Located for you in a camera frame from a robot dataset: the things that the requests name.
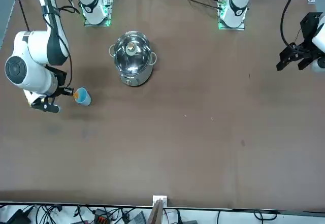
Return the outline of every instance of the white device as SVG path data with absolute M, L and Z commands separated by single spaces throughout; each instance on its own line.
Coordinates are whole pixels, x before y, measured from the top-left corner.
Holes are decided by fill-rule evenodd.
M 220 17 L 224 23 L 231 28 L 241 25 L 245 19 L 247 4 L 249 0 L 226 0 L 226 7 Z
M 92 25 L 100 24 L 107 16 L 107 0 L 80 0 L 83 14 Z
M 323 16 L 319 23 L 318 28 L 315 33 L 314 38 L 312 39 L 313 44 L 325 53 L 325 16 Z M 315 59 L 311 64 L 311 68 L 315 72 L 325 72 L 325 57 L 320 57 Z
M 47 30 L 21 31 L 14 41 L 14 51 L 5 64 L 7 78 L 24 89 L 28 103 L 44 111 L 58 112 L 59 106 L 48 103 L 55 95 L 72 95 L 64 87 L 66 73 L 56 68 L 68 57 L 68 42 L 55 0 L 39 0 Z

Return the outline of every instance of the table surface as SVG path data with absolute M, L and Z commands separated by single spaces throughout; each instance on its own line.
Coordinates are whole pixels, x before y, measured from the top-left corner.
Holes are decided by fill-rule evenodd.
M 93 103 L 62 96 L 61 113 L 37 111 L 0 73 L 0 200 L 151 205 L 167 195 L 171 206 L 324 210 L 325 76 L 276 71 L 286 1 L 251 0 L 245 31 L 218 30 L 215 10 L 186 0 L 116 0 L 109 28 L 63 13 L 72 85 Z M 31 28 L 45 28 L 38 1 L 23 5 Z M 313 10 L 292 0 L 288 41 Z M 3 66 L 20 30 L 16 3 Z M 136 88 L 108 55 L 130 30 L 158 57 Z

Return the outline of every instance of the stainless steel pot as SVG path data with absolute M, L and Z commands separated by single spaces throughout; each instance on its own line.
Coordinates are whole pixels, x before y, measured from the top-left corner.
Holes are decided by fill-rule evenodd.
M 157 61 L 157 55 L 151 51 L 147 37 L 137 31 L 122 35 L 115 45 L 111 45 L 109 53 L 114 58 L 122 82 L 129 86 L 139 86 L 147 81 Z

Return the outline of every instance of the pot handle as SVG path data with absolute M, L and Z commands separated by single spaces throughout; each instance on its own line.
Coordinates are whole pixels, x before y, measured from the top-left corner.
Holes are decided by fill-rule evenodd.
M 156 53 L 152 52 L 152 54 L 154 55 L 155 59 L 154 59 L 154 62 L 151 61 L 151 63 L 149 64 L 151 66 L 155 65 L 156 62 L 157 62 L 157 55 L 156 55 Z
M 111 49 L 112 49 L 112 47 L 114 47 L 114 46 L 115 46 L 115 44 L 114 44 L 114 45 L 111 45 L 110 48 L 108 49 L 108 53 L 110 53 L 110 56 L 113 57 L 113 58 L 114 58 L 114 55 L 111 54 Z

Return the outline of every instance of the pot lid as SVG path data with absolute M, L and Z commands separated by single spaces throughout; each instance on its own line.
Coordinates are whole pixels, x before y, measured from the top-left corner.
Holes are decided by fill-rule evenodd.
M 134 76 L 148 65 L 151 48 L 147 37 L 137 31 L 122 35 L 114 47 L 114 62 L 124 75 Z

